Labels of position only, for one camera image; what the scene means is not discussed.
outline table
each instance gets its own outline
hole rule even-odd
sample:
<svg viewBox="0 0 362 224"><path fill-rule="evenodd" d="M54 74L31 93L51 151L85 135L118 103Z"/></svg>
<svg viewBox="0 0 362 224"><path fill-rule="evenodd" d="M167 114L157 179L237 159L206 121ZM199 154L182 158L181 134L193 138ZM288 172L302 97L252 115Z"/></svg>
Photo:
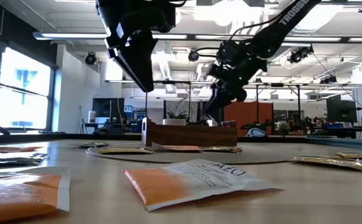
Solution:
<svg viewBox="0 0 362 224"><path fill-rule="evenodd" d="M68 144L91 140L33 142L44 146L51 158L43 166L66 166L71 170L70 212L55 212L13 223L362 223L362 172L291 163L235 166L283 191L241 192L188 202L147 212L141 198L123 175L121 167L147 163L116 161L89 156ZM132 146L138 142L115 142ZM314 144L239 143L249 147L342 147Z"/></svg>

